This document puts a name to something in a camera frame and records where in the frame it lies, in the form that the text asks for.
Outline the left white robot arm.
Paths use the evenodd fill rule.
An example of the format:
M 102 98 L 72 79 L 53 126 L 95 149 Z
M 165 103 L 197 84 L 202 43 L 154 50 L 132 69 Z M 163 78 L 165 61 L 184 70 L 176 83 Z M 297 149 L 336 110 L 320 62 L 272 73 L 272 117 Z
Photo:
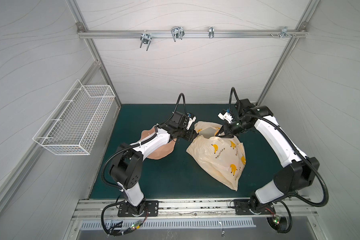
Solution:
M 192 113 L 174 112 L 162 124 L 154 125 L 154 132 L 136 143 L 121 144 L 101 168 L 101 180 L 110 187 L 117 188 L 133 208 L 140 208 L 145 202 L 139 180 L 144 160 L 160 147 L 179 138 L 193 141 L 198 134 L 191 129 L 196 121 Z

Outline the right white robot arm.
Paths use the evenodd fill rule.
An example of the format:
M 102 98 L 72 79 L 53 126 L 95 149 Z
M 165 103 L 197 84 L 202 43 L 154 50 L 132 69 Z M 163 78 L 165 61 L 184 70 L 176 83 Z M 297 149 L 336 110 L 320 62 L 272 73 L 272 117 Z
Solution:
M 309 158 L 293 143 L 267 106 L 255 106 L 248 99 L 243 99 L 237 101 L 235 107 L 238 117 L 234 117 L 231 110 L 222 110 L 218 114 L 224 124 L 216 136 L 231 138 L 255 128 L 272 147 L 282 166 L 268 184 L 254 192 L 248 202 L 249 209 L 255 213 L 261 212 L 267 205 L 287 197 L 296 197 L 313 207 L 325 206 L 329 201 L 329 190 L 318 172 L 319 161 Z M 323 190 L 323 199 L 318 203 L 307 200 L 297 192 L 311 186 L 314 179 L 318 179 Z

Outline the cream plastic banana bag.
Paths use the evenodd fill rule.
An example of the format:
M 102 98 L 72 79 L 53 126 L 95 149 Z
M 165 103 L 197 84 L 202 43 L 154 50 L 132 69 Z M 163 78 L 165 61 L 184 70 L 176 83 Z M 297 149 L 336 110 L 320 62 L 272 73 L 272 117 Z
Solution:
M 237 137 L 216 137 L 222 125 L 199 121 L 194 130 L 198 136 L 186 152 L 211 177 L 233 191 L 239 187 L 239 179 L 246 166 L 243 143 Z

